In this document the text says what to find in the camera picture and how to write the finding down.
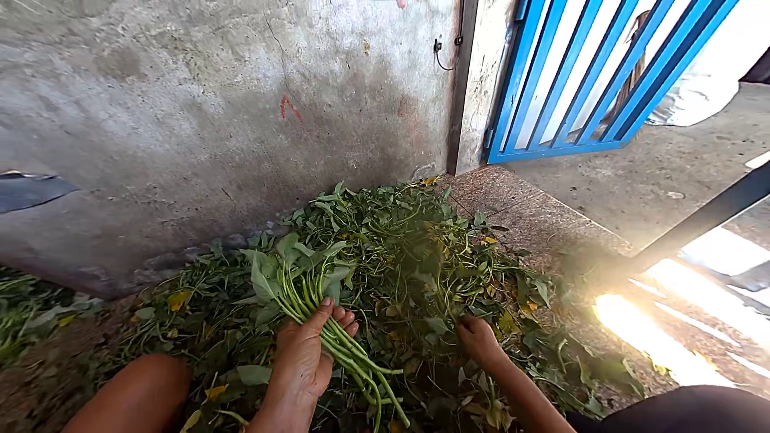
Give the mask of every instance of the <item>black wire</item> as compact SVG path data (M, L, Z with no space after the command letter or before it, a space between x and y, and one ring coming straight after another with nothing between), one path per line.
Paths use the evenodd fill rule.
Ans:
M455 68L457 68L457 65L455 65L452 69L444 68L444 65L441 64L441 61L438 59L438 51L434 51L434 54L436 55L436 62L438 62L438 65L445 71L454 71Z

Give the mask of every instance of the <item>blue gate bar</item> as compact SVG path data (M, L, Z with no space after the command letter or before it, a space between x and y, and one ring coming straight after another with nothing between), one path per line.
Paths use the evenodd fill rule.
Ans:
M508 132L510 139L506 140L503 145L502 153L506 152L508 144L513 140L512 149L516 148L519 133L521 127L524 124L524 119L527 117L530 104L532 102L532 96L534 96L534 90L537 88L537 82L540 81L541 73L543 72L543 65L548 58L548 52L551 50L551 44L554 41L556 35L556 29L561 22L561 15L564 13L564 6L567 4L567 0L551 0L551 4L548 5L548 12L545 15L545 22L540 32L540 38L537 40L537 45L534 47L534 55L532 56L532 63L530 63L529 70L527 71L527 78L524 79L524 88L521 90L521 97L516 104L516 110L514 111L514 121L511 124L511 130ZM529 19L534 20L534 16L529 15Z
M551 88L548 90L548 95L545 97L543 108L540 110L540 115L537 117L537 122L535 123L532 135L527 142L527 149L533 144L535 146L540 145L543 133L545 133L545 128L551 121L554 109L556 109L556 104L559 102L559 96L561 96L561 92L567 84L567 79L570 78L572 68L574 67L575 61L578 60L580 51L588 36L588 31L591 30L591 26L596 19L596 14L599 13L602 1L603 0L588 0L585 2L585 5L583 5L580 18L577 19L575 30L572 32L572 38L567 45L567 50L564 52L564 57L561 58L559 70L554 77L554 81L551 83Z
M701 1L686 18L684 15L680 18L642 74L628 103L604 132L602 140L621 135L624 139L634 136L736 3L738 0Z
M508 130L513 120L514 100L519 89L519 83L521 83L524 67L527 65L527 55L518 54L522 48L527 48L527 54L529 53L528 47L532 46L532 41L534 41L535 33L537 32L537 24L540 21L540 16L545 6L545 0L530 0L528 3L528 5L525 5L527 10L524 11L524 24L517 29L516 39L511 46L511 55L515 57L508 66L505 80L502 82L504 94L500 98L500 114L497 117L490 146L488 158L490 163L499 162L496 161L496 158L503 147L503 143L508 138Z
M663 21L663 18L671 8L672 3L674 3L674 0L658 0L655 2L655 5L652 7L644 24L641 25L637 38L631 43L631 47L626 51L621 64L615 69L615 73L607 84L607 88L604 89L604 92L601 94L599 102L594 106L593 111L591 111L591 115L588 117L588 121L585 123L580 136L575 140L576 144L584 145L591 141L591 134L596 130L597 126L599 126L601 118L607 113L613 99L615 99L615 96L620 92L623 82L631 74L631 71L636 66L636 62L641 58L641 55L644 54L647 43L650 42L650 38L652 38L655 30L658 29L661 21Z
M618 43L623 29L628 24L628 20L631 19L631 13L636 8L637 3L639 3L639 0L622 0L615 11L615 15L612 17L612 21L610 21L610 25L604 33L604 38L602 38L601 44L599 44L596 54L594 54L594 58L591 60L591 64L588 65L588 70L583 75L580 86L578 86L577 92L575 92L572 102L570 102L567 108L567 114L564 115L559 128L556 130L555 138L551 141L551 147L569 146L566 143L567 134L569 134L570 128L574 125L580 111L583 109L583 105L588 99L588 95L591 94L591 90L594 88L594 84L596 84L604 64L607 63L612 49Z

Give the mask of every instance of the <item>sunlight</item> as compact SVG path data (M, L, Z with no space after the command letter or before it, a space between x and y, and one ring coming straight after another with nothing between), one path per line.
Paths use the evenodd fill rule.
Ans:
M697 321L697 320L693 319L692 317L688 316L687 314L680 313L679 311L676 311L675 309L669 307L668 305L661 304L660 302L656 302L655 306L657 306L661 310L665 311L666 313L669 313L671 316L676 317L680 321L683 321L686 324L690 324L690 325L696 327L697 329L705 332L706 334L713 335L714 337L717 337L718 339L720 339L720 340L722 340L722 341L724 341L726 343L732 344L733 346L741 347L741 345L737 341L735 341L732 338L730 338L724 332L722 332L720 330L717 330L717 329L714 329L713 327L710 327L710 326L708 326L707 324L705 324L705 323L703 323L701 321Z
M702 308L763 347L770 347L770 321L743 301L695 270L673 260L661 260L647 273L667 290Z
M693 240L681 250L694 259L692 263L730 276L743 274L770 260L770 251L721 227Z
M659 291L658 289L656 289L656 288L654 288L654 287L652 287L652 286L650 286L650 285L648 285L648 284L644 284L644 283L642 283L641 281L636 281L636 280L635 280L635 279L633 279L633 278L629 278L628 280L629 280L629 281L630 281L630 282L631 282L633 285L635 285L636 287L639 287L640 289L642 289L642 290L644 290L644 291L647 291L647 292L649 292L649 293L651 293L651 294L653 294L653 295L655 295L655 296L659 296L659 297L666 297L666 295L664 295L663 293L661 293L661 291Z
M765 376L766 378L770 379L770 371L768 371L767 368L762 367L761 365L754 364L753 362L749 361L748 359L744 359L742 357L739 357L738 355L728 352L728 355L732 359L735 360L735 362L738 362L740 365L748 368L751 371L754 371L756 374L759 374L761 376Z
M596 298L599 320L631 346L646 353L654 363L671 371L671 378L682 386L713 384L734 387L702 357L688 351L663 332L649 317L620 295Z

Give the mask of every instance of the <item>hand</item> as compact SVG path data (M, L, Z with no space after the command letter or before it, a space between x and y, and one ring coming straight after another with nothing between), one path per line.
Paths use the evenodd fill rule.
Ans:
M330 316L352 337L358 331L353 312L334 307L324 298L316 313L302 326L289 321L278 332L276 360L265 401L247 427L248 432L307 432L332 375L332 358L322 351L321 329Z
M511 360L497 342L492 327L482 318L465 315L457 324L457 336L463 349L481 368L489 371L501 362L507 364Z

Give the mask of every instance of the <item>red mark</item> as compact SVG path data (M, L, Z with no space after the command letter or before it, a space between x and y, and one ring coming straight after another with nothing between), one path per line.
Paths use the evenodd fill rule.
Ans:
M302 115L300 114L300 111L294 108L294 105L289 101L289 96L284 95L283 98L281 98L281 117L284 119L286 118L286 106L289 106L297 119L300 120L300 124L302 124Z

